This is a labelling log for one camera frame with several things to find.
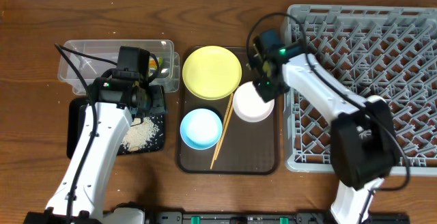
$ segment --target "wire rack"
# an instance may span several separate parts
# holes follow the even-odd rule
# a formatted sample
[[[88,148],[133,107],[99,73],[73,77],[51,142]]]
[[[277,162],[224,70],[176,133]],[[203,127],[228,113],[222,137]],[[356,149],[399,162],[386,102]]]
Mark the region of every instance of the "wire rack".
[[[361,96],[387,101],[412,173],[437,175],[437,10],[292,5],[288,13],[304,24],[309,48],[336,79]],[[288,44],[300,37],[288,18],[282,30]],[[324,118],[296,90],[285,104],[288,168],[333,171]],[[392,173],[405,173],[401,162]]]

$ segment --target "clear plastic bin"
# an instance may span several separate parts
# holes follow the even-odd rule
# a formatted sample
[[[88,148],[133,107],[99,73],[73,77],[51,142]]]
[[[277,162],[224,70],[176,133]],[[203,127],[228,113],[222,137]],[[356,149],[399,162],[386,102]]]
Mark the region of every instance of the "clear plastic bin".
[[[167,93],[176,92],[179,89],[180,59],[179,55],[174,52],[171,40],[69,40],[64,46],[80,53],[114,62],[118,61],[118,52],[121,46],[145,49],[163,59],[161,72],[150,85],[162,85]],[[88,85],[92,84],[94,79],[101,76],[105,70],[114,68],[113,64],[76,56],[68,52],[66,54]],[[73,86],[74,94],[85,95],[85,89],[81,82],[63,57],[59,63],[57,76],[60,81]]]

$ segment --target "wooden chopstick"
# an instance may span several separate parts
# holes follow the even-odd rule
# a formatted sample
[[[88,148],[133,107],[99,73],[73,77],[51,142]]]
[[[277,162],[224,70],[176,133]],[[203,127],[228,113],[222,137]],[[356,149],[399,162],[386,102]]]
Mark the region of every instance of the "wooden chopstick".
[[[216,149],[214,151],[214,156],[212,157],[210,169],[212,169],[212,166],[214,165],[214,161],[217,159],[217,156],[219,155],[221,144],[223,142],[223,138],[225,137],[225,133],[227,130],[227,124],[229,123],[229,120],[230,120],[231,114],[232,114],[232,109],[234,108],[234,104],[232,104],[233,97],[234,97],[234,93],[231,93],[231,95],[229,96],[229,102],[227,103],[225,117],[223,118],[223,132],[221,134],[220,141],[218,141],[218,143],[216,144]]]

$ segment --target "blue plate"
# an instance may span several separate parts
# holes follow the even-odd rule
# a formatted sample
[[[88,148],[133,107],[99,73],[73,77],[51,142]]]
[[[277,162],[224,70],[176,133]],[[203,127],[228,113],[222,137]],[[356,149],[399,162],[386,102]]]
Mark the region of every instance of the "blue plate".
[[[180,124],[180,136],[192,149],[205,150],[220,139],[223,126],[218,115],[209,109],[195,109]]]

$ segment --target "yellow plate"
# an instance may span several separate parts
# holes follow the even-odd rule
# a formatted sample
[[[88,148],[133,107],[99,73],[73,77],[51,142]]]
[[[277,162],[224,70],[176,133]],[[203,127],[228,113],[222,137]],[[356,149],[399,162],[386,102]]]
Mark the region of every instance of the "yellow plate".
[[[186,88],[199,98],[217,100],[232,93],[240,84],[241,64],[229,50],[205,46],[188,56],[182,69]]]

